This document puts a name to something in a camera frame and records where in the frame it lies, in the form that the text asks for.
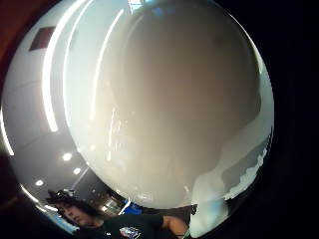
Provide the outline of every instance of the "dark hair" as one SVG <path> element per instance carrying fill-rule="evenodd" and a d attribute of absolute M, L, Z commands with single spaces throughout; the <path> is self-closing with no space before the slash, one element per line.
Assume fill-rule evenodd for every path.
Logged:
<path fill-rule="evenodd" d="M 92 217 L 100 217 L 102 214 L 93 208 L 91 205 L 89 205 L 87 202 L 83 200 L 79 200 L 75 195 L 74 195 L 74 190 L 68 190 L 68 189 L 63 189 L 59 190 L 57 192 L 53 190 L 48 190 L 50 197 L 46 198 L 47 202 L 50 204 L 58 204 L 58 203 L 67 203 L 72 206 L 78 207 L 80 210 L 83 212 L 87 213 L 88 215 Z M 79 226 L 75 222 L 71 221 L 64 215 L 64 211 L 61 209 L 58 209 L 58 213 L 70 224 Z"/>

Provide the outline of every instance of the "fluorescent light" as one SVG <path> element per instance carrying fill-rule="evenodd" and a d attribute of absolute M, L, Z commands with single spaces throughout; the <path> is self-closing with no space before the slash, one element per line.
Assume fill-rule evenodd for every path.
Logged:
<path fill-rule="evenodd" d="M 7 132 L 6 132 L 6 128 L 4 127 L 4 122 L 3 122 L 3 115 L 2 115 L 2 107 L 0 110 L 0 123 L 1 123 L 1 132 L 2 132 L 2 136 L 3 136 L 3 140 L 4 140 L 4 144 L 7 148 L 7 151 L 9 153 L 9 155 L 13 156 L 14 155 L 14 151 L 12 150 L 12 147 L 10 145 L 8 136 L 7 136 Z"/>
<path fill-rule="evenodd" d="M 120 17 L 122 16 L 122 14 L 124 13 L 124 9 L 121 9 L 120 12 L 117 14 L 116 18 L 113 20 L 113 23 L 111 24 L 107 35 L 104 39 L 104 42 L 102 44 L 101 50 L 100 50 L 100 54 L 98 57 L 98 61 L 97 61 L 97 67 L 94 73 L 94 77 L 93 77 L 93 95 L 92 95 L 92 102 L 91 102 L 91 114 L 90 114 L 90 120 L 94 120 L 95 116 L 96 116 L 96 96 L 97 96 L 97 86 L 98 86 L 98 79 L 100 76 L 100 68 L 101 68 L 101 63 L 103 60 L 103 55 L 104 52 L 106 51 L 108 42 L 109 42 L 109 38 L 111 36 L 111 33 L 114 29 L 114 27 L 116 26 L 117 22 L 119 21 Z"/>
<path fill-rule="evenodd" d="M 108 152 L 108 161 L 111 161 L 111 152 Z"/>
<path fill-rule="evenodd" d="M 55 207 L 53 207 L 53 206 L 45 205 L 44 207 L 47 208 L 47 209 L 49 209 L 49 210 L 51 210 L 51 211 L 55 211 L 55 212 L 58 211 L 58 208 L 55 208 Z"/>
<path fill-rule="evenodd" d="M 36 208 L 38 208 L 40 211 L 42 211 L 42 212 L 47 212 L 45 209 L 43 209 L 41 206 L 39 206 L 39 205 L 36 205 Z"/>
<path fill-rule="evenodd" d="M 20 184 L 20 187 L 21 187 L 21 189 L 24 191 L 24 193 L 26 193 L 27 196 L 28 196 L 32 201 L 34 201 L 35 203 L 38 203 L 38 202 L 39 202 L 39 200 L 38 200 L 37 198 L 35 198 L 34 196 L 32 196 L 31 193 L 28 192 L 28 190 L 27 190 L 22 184 Z"/>
<path fill-rule="evenodd" d="M 83 14 L 85 13 L 85 11 L 87 11 L 87 9 L 89 8 L 89 6 L 91 5 L 91 3 L 93 2 L 94 0 L 91 0 L 89 1 L 85 6 L 84 8 L 81 10 L 79 16 L 77 17 L 73 27 L 72 27 L 72 30 L 71 30 L 71 33 L 70 33 L 70 36 L 68 38 L 68 43 L 67 43 L 67 50 L 66 50 L 66 54 L 64 56 L 64 61 L 63 61 L 63 75 L 62 75 L 62 86 L 63 86 L 63 90 L 62 90 L 62 93 L 63 93 L 63 104 L 64 104 L 64 115 L 66 117 L 66 121 L 67 121 L 67 125 L 70 126 L 69 124 L 69 119 L 67 117 L 67 104 L 66 104 L 66 75 L 67 75 L 67 60 L 68 60 L 68 57 L 69 57 L 69 52 L 70 52 L 70 45 L 71 45 L 71 40 L 73 38 L 73 35 L 79 25 L 79 22 L 80 22 L 80 19 L 82 18 Z"/>
<path fill-rule="evenodd" d="M 65 161 L 69 161 L 72 158 L 72 154 L 70 152 L 66 152 L 65 154 L 63 154 L 62 158 Z"/>
<path fill-rule="evenodd" d="M 42 98 L 43 98 L 43 106 L 46 113 L 50 131 L 58 130 L 56 118 L 55 118 L 53 107 L 52 107 L 51 88 L 50 88 L 51 66 L 52 66 L 53 54 L 64 27 L 67 25 L 72 15 L 78 10 L 78 8 L 85 1 L 86 0 L 78 0 L 74 2 L 71 5 L 71 7 L 65 12 L 65 14 L 62 16 L 62 18 L 58 22 L 58 25 L 56 26 L 52 34 L 52 37 L 50 39 L 50 42 L 48 44 L 48 48 L 46 50 L 46 54 L 44 57 L 43 69 L 42 69 Z"/>
<path fill-rule="evenodd" d="M 43 181 L 40 179 L 40 180 L 38 180 L 38 181 L 36 181 L 36 186 L 42 186 L 43 185 Z"/>
<path fill-rule="evenodd" d="M 79 174 L 81 172 L 81 168 L 80 167 L 77 167 L 73 170 L 73 173 L 74 174 Z"/>

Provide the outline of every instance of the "person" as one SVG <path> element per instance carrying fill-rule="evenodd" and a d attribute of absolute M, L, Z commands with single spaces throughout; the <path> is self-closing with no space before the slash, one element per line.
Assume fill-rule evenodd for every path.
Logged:
<path fill-rule="evenodd" d="M 105 218 L 73 191 L 49 190 L 48 203 L 54 205 L 69 223 L 79 227 L 76 234 L 90 239 L 173 239 L 184 238 L 187 225 L 179 218 L 159 214 L 122 214 Z"/>

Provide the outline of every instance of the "ceiling light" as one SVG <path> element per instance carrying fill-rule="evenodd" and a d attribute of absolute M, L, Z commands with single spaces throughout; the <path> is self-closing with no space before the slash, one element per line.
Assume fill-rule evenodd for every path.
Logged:
<path fill-rule="evenodd" d="M 69 161 L 72 158 L 72 154 L 70 152 L 67 152 L 67 153 L 63 154 L 62 158 L 65 161 Z"/>
<path fill-rule="evenodd" d="M 43 185 L 43 181 L 40 179 L 40 180 L 38 180 L 38 181 L 36 181 L 36 186 L 42 186 Z"/>
<path fill-rule="evenodd" d="M 79 174 L 81 172 L 81 168 L 80 167 L 77 167 L 73 170 L 73 173 L 74 174 Z"/>

